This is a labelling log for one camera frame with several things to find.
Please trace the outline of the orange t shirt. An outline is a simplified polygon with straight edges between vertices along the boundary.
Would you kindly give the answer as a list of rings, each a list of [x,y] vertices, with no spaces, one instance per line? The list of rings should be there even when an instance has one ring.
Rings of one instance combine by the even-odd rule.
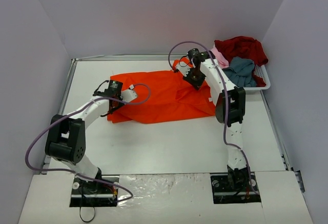
[[[182,79],[181,73],[171,70],[130,72],[112,75],[111,79],[122,82],[123,90],[133,84],[147,85],[135,87],[138,98],[134,102],[148,98],[143,104],[125,105],[109,114],[107,121],[114,124],[130,120],[154,124],[215,115],[215,105],[210,101],[210,87],[207,83],[196,90]]]

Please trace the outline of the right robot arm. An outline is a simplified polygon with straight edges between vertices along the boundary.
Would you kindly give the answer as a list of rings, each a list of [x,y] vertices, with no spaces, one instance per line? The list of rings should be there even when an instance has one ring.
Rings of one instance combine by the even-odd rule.
[[[243,155],[242,122],[245,114],[245,90],[237,87],[220,68],[218,61],[197,48],[187,53],[192,66],[179,68],[183,79],[196,90],[203,83],[210,87],[215,105],[215,116],[223,124],[223,142],[228,150],[228,177],[230,188],[240,189],[248,179],[247,160]]]

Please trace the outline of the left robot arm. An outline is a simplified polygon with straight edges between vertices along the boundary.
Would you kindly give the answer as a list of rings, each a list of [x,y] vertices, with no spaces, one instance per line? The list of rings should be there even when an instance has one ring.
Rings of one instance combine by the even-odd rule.
[[[86,156],[86,128],[99,117],[111,114],[124,105],[122,82],[109,80],[104,91],[96,89],[92,98],[67,115],[55,115],[47,136],[45,153],[67,165],[73,173],[85,180],[91,192],[102,189],[101,170]]]

